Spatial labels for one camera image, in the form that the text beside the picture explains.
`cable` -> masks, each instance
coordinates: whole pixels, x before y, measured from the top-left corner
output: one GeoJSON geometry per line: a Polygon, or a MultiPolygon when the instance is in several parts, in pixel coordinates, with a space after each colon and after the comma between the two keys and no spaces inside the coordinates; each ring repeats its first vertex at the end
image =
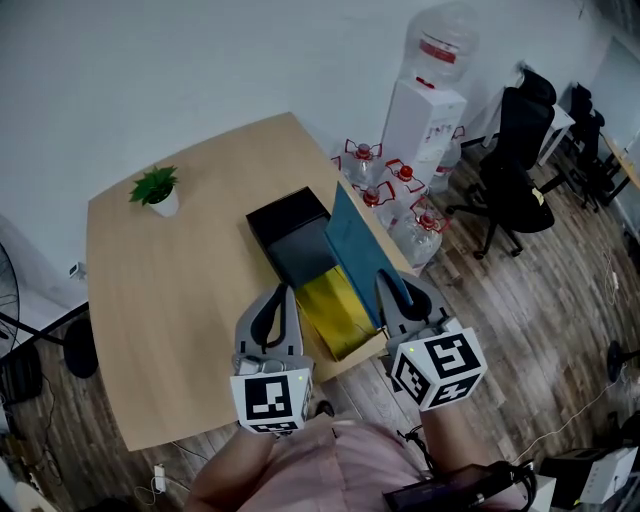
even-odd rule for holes
{"type": "Polygon", "coordinates": [[[420,451],[424,455],[424,460],[427,463],[427,467],[429,468],[429,471],[431,471],[431,474],[434,476],[440,475],[440,471],[438,470],[435,459],[429,454],[424,441],[418,436],[418,430],[420,430],[421,428],[422,425],[413,427],[407,434],[401,434],[399,430],[396,430],[396,432],[407,443],[409,441],[413,441],[414,443],[416,443],[418,445],[418,448],[420,448],[420,451]]]}
{"type": "Polygon", "coordinates": [[[609,253],[603,249],[602,254],[607,259],[607,267],[605,269],[604,276],[604,291],[609,305],[615,306],[616,292],[618,291],[618,279],[616,273],[613,271],[613,265],[611,264],[611,249],[609,249],[609,253]]]}
{"type": "Polygon", "coordinates": [[[53,454],[51,449],[49,448],[49,432],[51,430],[51,424],[53,421],[53,410],[56,406],[56,395],[53,392],[53,387],[51,386],[51,381],[47,378],[47,376],[43,373],[42,378],[47,381],[49,385],[49,392],[51,393],[51,409],[49,409],[49,420],[47,421],[47,426],[44,428],[44,438],[42,440],[42,448],[40,450],[40,458],[34,462],[32,465],[34,467],[38,467],[44,459],[47,459],[47,468],[49,472],[53,475],[53,477],[57,480],[56,485],[60,487],[63,483],[62,480],[62,472],[60,471],[60,465],[58,464],[58,460],[56,456],[53,454]]]}
{"type": "Polygon", "coordinates": [[[180,482],[176,482],[176,481],[175,481],[175,480],[173,480],[172,478],[168,478],[168,477],[166,477],[166,476],[160,476],[160,477],[159,477],[159,476],[154,476],[154,477],[151,479],[151,482],[149,483],[149,489],[147,489],[146,487],[142,487],[141,485],[138,485],[137,487],[135,487],[135,488],[133,489],[133,495],[134,495],[134,496],[136,497],[136,499],[137,499],[140,503],[142,503],[143,505],[147,505],[147,506],[149,506],[149,507],[151,507],[151,506],[155,505],[155,504],[156,504],[156,496],[157,496],[158,494],[162,494],[162,492],[160,492],[160,491],[156,491],[156,490],[154,490],[154,488],[153,488],[153,484],[154,484],[154,482],[156,481],[156,478],[164,478],[167,482],[171,482],[172,484],[175,484],[175,485],[177,485],[178,487],[182,487],[185,491],[187,491],[187,492],[191,492],[191,489],[189,489],[186,485],[183,485],[183,484],[181,484],[180,482]],[[153,495],[153,501],[152,501],[151,503],[149,503],[148,501],[144,501],[143,499],[141,499],[141,498],[138,496],[138,489],[142,489],[143,491],[146,491],[146,492],[148,492],[148,493],[151,493],[151,495],[153,495]]]}
{"type": "Polygon", "coordinates": [[[522,452],[522,453],[521,453],[521,454],[520,454],[520,455],[519,455],[519,456],[518,456],[518,457],[513,461],[513,464],[517,463],[517,462],[518,462],[518,461],[519,461],[519,460],[520,460],[520,459],[521,459],[521,458],[522,458],[526,453],[528,453],[528,452],[531,450],[531,448],[533,448],[533,447],[538,443],[538,441],[543,440],[545,437],[553,436],[553,435],[555,435],[555,434],[559,434],[560,432],[562,432],[562,431],[566,428],[566,426],[567,426],[569,423],[571,423],[575,418],[577,418],[578,416],[580,416],[580,415],[581,415],[581,414],[582,414],[586,409],[588,409],[588,408],[589,408],[589,407],[591,407],[594,403],[596,403],[596,402],[598,401],[598,399],[599,399],[602,395],[604,395],[604,394],[605,394],[605,392],[606,392],[609,388],[611,388],[611,387],[615,386],[615,385],[618,383],[618,380],[620,380],[620,377],[618,377],[618,378],[616,379],[616,381],[615,381],[615,382],[612,382],[612,383],[611,383],[611,384],[609,384],[606,388],[604,388],[604,389],[602,390],[602,392],[601,392],[597,397],[595,397],[593,400],[591,400],[591,402],[589,402],[587,405],[585,405],[585,406],[584,406],[582,409],[580,409],[576,414],[574,414],[573,416],[571,416],[571,418],[569,418],[569,419],[567,420],[567,422],[566,422],[564,425],[562,425],[562,428],[560,428],[560,430],[556,430],[556,431],[554,431],[554,432],[549,432],[548,434],[545,434],[545,435],[543,435],[543,436],[540,436],[538,439],[536,439],[533,443],[531,443],[531,444],[529,445],[529,448],[527,448],[525,451],[523,451],[523,452],[522,452]]]}
{"type": "Polygon", "coordinates": [[[171,444],[176,448],[180,448],[183,452],[190,453],[191,455],[195,455],[196,457],[200,457],[202,460],[206,460],[207,462],[209,462],[209,459],[207,459],[204,455],[200,455],[199,453],[192,452],[191,450],[187,450],[184,446],[180,446],[178,443],[175,443],[173,441],[171,441],[171,444]]]}

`floor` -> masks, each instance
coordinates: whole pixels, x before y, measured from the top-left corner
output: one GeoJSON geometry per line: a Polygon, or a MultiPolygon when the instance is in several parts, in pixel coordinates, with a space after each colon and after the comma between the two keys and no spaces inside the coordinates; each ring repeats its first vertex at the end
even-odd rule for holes
{"type": "MultiPolygon", "coordinates": [[[[442,211],[447,204],[462,202],[461,192],[477,181],[477,162],[484,154],[479,145],[464,150],[450,191],[434,200],[442,211]]],[[[554,156],[544,168],[535,168],[532,175],[538,185],[554,175],[554,162],[567,165],[554,156]]],[[[472,251],[483,243],[487,226],[483,219],[459,212],[434,263],[423,273],[439,287],[461,323],[475,329],[483,346],[489,371],[464,409],[493,452],[507,460],[539,436],[560,429],[605,389],[605,355],[611,340],[629,350],[639,348],[640,276],[626,256],[620,225],[610,210],[594,214],[581,209],[564,186],[546,200],[556,223],[545,232],[522,235],[525,250],[519,257],[510,256],[510,242],[498,231],[487,257],[475,260],[472,251]],[[605,290],[609,258],[620,281],[614,304],[605,290]]],[[[57,334],[62,336],[64,329],[57,334]]],[[[168,477],[190,484],[204,464],[199,456],[172,444],[129,453],[99,373],[78,380],[65,370],[58,346],[42,341],[36,345],[55,393],[49,444],[63,480],[47,474],[61,510],[81,510],[108,496],[131,496],[135,486],[149,486],[157,463],[164,464],[168,477]]],[[[407,396],[393,394],[382,375],[373,358],[317,388],[316,398],[326,396],[338,411],[405,432],[417,424],[417,410],[407,396]]],[[[590,445],[609,411],[617,410],[625,419],[635,408],[628,386],[618,382],[561,433],[536,444],[528,456],[540,461],[545,454],[590,445]]],[[[45,383],[38,398],[11,408],[36,453],[51,404],[45,383]]],[[[235,428],[179,442],[208,458],[235,428]]],[[[170,485],[154,509],[177,510],[185,494],[170,485]]]]}

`yellow cloth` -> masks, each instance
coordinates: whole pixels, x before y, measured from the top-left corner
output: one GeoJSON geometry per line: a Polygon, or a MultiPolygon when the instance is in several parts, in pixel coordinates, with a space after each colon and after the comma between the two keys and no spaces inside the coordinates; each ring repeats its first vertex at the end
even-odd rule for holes
{"type": "Polygon", "coordinates": [[[300,309],[340,361],[361,347],[376,329],[341,267],[336,266],[295,292],[300,309]]]}

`office chair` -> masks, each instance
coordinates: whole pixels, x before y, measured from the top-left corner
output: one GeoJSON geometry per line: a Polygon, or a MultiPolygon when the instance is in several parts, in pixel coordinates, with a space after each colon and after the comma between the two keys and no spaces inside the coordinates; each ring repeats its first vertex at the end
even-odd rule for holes
{"type": "Polygon", "coordinates": [[[556,90],[551,85],[551,82],[527,68],[522,70],[522,74],[524,79],[518,90],[524,96],[536,103],[549,106],[555,105],[557,99],[556,90]]]}
{"type": "Polygon", "coordinates": [[[586,208],[591,201],[594,213],[599,210],[597,197],[602,196],[602,192],[611,192],[615,188],[604,164],[598,158],[598,138],[600,128],[603,126],[604,118],[598,112],[595,112],[595,115],[589,115],[584,121],[582,131],[584,148],[578,155],[576,168],[570,173],[582,188],[582,208],[586,208]]]}
{"type": "Polygon", "coordinates": [[[591,109],[593,103],[591,103],[591,92],[589,89],[582,87],[580,84],[571,89],[571,108],[569,109],[569,115],[575,121],[569,128],[569,132],[573,137],[573,144],[571,149],[579,151],[580,143],[584,141],[584,131],[586,123],[591,115],[591,109]]]}
{"type": "Polygon", "coordinates": [[[551,105],[538,103],[527,94],[513,87],[505,89],[498,145],[480,162],[484,188],[472,185],[467,190],[468,204],[451,205],[446,210],[449,215],[460,210],[489,218],[484,247],[473,253],[478,260],[489,251],[498,226],[516,246],[511,251],[515,257],[522,252],[522,245],[514,231],[536,233],[554,223],[551,209],[538,193],[527,170],[535,165],[555,114],[551,105]],[[477,206],[476,201],[484,207],[477,206]]]}

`power outlet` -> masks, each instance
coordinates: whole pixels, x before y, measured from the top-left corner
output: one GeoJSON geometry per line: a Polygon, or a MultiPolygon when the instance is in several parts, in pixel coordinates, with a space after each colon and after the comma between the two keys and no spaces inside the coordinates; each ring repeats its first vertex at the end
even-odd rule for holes
{"type": "Polygon", "coordinates": [[[157,493],[167,492],[167,480],[164,475],[164,466],[156,464],[153,467],[155,479],[153,480],[157,493]]]}

